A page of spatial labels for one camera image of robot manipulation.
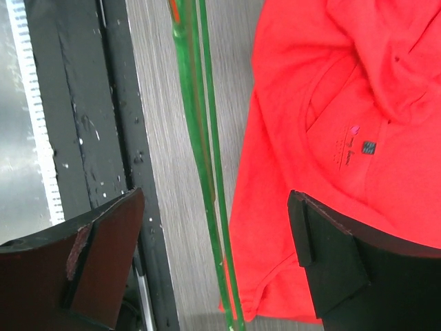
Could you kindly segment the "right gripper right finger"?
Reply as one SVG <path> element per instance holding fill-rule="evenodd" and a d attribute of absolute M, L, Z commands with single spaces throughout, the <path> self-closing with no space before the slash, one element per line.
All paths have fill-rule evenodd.
<path fill-rule="evenodd" d="M 326 330 L 439 330 L 440 250 L 407 241 L 292 191 L 289 221 Z"/>

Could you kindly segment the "red tank top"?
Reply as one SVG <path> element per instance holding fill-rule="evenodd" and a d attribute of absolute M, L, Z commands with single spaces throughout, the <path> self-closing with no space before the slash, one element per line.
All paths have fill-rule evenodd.
<path fill-rule="evenodd" d="M 287 201 L 440 247 L 440 2 L 266 1 L 229 222 L 240 304 L 315 323 Z"/>

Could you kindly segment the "green clothes hanger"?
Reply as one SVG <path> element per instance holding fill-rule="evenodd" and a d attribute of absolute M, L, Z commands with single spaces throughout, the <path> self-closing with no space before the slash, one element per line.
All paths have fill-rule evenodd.
<path fill-rule="evenodd" d="M 245 330 L 229 237 L 205 1 L 169 1 L 187 131 L 228 330 Z"/>

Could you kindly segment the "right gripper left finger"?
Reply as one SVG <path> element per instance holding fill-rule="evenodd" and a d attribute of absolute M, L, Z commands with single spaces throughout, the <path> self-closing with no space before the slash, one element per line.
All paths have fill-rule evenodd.
<path fill-rule="evenodd" d="M 1 245 L 2 330 L 114 330 L 143 223 L 140 188 Z"/>

